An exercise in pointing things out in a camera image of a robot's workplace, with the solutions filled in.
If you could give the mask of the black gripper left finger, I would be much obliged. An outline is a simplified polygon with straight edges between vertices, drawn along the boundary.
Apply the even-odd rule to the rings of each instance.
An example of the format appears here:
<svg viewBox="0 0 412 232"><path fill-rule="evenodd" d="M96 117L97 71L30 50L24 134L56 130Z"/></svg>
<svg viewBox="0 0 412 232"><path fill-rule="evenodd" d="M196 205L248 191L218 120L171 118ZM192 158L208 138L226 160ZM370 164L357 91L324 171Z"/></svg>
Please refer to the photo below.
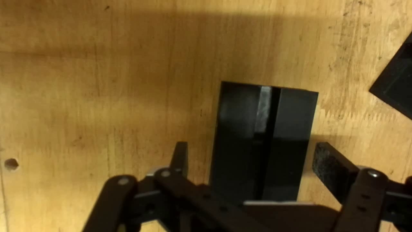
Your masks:
<svg viewBox="0 0 412 232"><path fill-rule="evenodd" d="M178 142L176 144L173 158L171 161L171 169L183 176L189 174L189 143Z"/></svg>

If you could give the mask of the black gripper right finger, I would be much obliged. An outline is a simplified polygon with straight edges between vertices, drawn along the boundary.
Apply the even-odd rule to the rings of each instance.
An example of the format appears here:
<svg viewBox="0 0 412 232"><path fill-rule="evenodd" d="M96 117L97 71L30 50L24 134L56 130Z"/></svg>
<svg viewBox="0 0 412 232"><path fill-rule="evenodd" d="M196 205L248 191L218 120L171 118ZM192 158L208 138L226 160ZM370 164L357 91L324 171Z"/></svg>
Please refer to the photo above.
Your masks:
<svg viewBox="0 0 412 232"><path fill-rule="evenodd" d="M347 201L360 171L357 165L328 142L316 145L312 169L341 203Z"/></svg>

